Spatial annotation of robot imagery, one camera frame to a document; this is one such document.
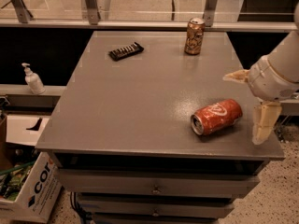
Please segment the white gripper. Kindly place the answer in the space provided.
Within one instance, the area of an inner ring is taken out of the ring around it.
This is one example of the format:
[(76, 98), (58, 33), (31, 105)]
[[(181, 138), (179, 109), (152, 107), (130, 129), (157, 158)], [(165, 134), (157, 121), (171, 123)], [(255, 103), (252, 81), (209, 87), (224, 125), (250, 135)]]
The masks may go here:
[(252, 142), (254, 145), (265, 142), (273, 131), (282, 112), (281, 103), (278, 101), (289, 99), (299, 89), (297, 82), (291, 81), (278, 72), (267, 55), (262, 56), (250, 70), (234, 71), (224, 75), (222, 79), (236, 83), (249, 82), (253, 95), (263, 100), (253, 109)]

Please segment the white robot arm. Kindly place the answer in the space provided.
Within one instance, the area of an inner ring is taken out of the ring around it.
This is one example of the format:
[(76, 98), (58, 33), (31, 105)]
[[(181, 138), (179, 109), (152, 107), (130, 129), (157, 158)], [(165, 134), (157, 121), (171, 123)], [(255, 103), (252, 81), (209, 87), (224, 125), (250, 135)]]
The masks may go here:
[(281, 101), (289, 99), (299, 89), (299, 4), (294, 11), (296, 30), (289, 34), (250, 69), (226, 74), (223, 79), (245, 83), (260, 99), (253, 108), (252, 142), (260, 145), (272, 132), (282, 112)]

